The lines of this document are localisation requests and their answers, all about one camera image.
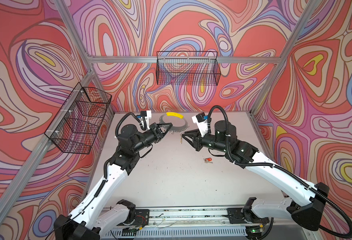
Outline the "grey keyring with yellow grip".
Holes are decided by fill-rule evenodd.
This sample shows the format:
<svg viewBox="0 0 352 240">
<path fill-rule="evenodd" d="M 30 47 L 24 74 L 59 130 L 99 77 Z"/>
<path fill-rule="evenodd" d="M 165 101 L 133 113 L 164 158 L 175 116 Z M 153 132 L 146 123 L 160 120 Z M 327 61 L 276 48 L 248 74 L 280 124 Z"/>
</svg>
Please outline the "grey keyring with yellow grip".
<svg viewBox="0 0 352 240">
<path fill-rule="evenodd" d="M 169 129 L 171 134 L 182 133 L 189 128 L 189 123 L 187 119 L 179 113 L 167 112 L 159 117 L 160 124 L 172 124 Z"/>
</svg>

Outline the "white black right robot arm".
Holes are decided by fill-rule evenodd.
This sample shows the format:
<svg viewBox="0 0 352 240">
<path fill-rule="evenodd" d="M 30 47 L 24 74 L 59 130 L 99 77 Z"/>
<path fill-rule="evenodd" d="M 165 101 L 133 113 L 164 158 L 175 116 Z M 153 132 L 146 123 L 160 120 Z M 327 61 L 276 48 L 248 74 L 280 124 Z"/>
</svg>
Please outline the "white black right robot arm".
<svg viewBox="0 0 352 240">
<path fill-rule="evenodd" d="M 306 229 L 319 229 L 326 201 L 314 191 L 326 196 L 329 188 L 325 184 L 314 184 L 286 172 L 259 149 L 239 140 L 236 127 L 224 120 L 215 123 L 213 134 L 196 129 L 186 131 L 182 137 L 198 152 L 208 148 L 223 153 L 234 165 L 261 176 L 288 195 L 287 200 L 269 203 L 250 199 L 251 216 L 292 219 Z"/>
</svg>

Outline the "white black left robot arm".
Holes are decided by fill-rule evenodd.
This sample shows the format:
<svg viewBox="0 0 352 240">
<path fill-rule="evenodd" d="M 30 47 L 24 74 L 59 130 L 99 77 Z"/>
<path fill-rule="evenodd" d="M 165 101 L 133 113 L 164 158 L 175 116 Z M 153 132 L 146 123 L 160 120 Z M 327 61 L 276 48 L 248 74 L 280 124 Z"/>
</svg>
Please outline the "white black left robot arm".
<svg viewBox="0 0 352 240">
<path fill-rule="evenodd" d="M 68 216 L 60 215 L 54 222 L 57 240 L 99 240 L 119 224 L 135 220 L 135 204 L 119 201 L 102 213 L 113 192 L 129 176 L 140 159 L 139 152 L 152 148 L 172 128 L 171 123 L 150 125 L 143 133 L 133 124 L 117 127 L 118 146 L 103 167 L 103 176 L 83 201 Z"/>
</svg>

